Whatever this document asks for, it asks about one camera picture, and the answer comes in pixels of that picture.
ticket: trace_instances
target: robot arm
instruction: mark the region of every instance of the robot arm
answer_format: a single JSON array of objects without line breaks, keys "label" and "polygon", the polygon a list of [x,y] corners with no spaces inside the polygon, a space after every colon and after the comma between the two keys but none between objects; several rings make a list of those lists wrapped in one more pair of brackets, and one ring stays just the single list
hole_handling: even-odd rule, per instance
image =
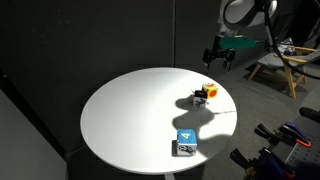
[{"label": "robot arm", "polygon": [[216,35],[212,50],[205,50],[202,60],[209,69],[215,59],[224,60],[224,68],[234,59],[237,48],[255,46],[255,40],[237,36],[238,30],[264,22],[264,9],[269,9],[270,17],[277,7],[276,0],[222,0],[218,23],[220,31]]}]

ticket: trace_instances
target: table top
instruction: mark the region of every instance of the table top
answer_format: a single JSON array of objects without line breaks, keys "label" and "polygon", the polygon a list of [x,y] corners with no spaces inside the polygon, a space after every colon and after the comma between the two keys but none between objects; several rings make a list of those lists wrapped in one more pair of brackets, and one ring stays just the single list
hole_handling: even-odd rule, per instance
[{"label": "table top", "polygon": [[[193,107],[192,91],[218,87],[205,109]],[[195,167],[225,147],[237,123],[229,93],[202,74],[150,68],[119,76],[98,89],[81,114],[81,132],[103,161],[139,174],[167,174]],[[178,128],[194,129],[197,151],[175,154]]]}]

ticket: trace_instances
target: orange object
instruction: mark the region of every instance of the orange object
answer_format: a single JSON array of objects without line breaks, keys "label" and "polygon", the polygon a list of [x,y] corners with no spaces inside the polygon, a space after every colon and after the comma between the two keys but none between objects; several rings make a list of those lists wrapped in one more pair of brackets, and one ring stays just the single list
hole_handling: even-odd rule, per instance
[{"label": "orange object", "polygon": [[203,84],[202,90],[207,92],[208,99],[216,97],[218,93],[218,87],[213,83]]}]

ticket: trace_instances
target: blue box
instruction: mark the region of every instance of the blue box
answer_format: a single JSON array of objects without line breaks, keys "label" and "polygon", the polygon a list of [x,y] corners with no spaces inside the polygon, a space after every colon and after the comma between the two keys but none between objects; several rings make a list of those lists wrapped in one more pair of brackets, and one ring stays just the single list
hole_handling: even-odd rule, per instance
[{"label": "blue box", "polygon": [[177,154],[193,156],[197,150],[197,137],[193,129],[178,129]]}]

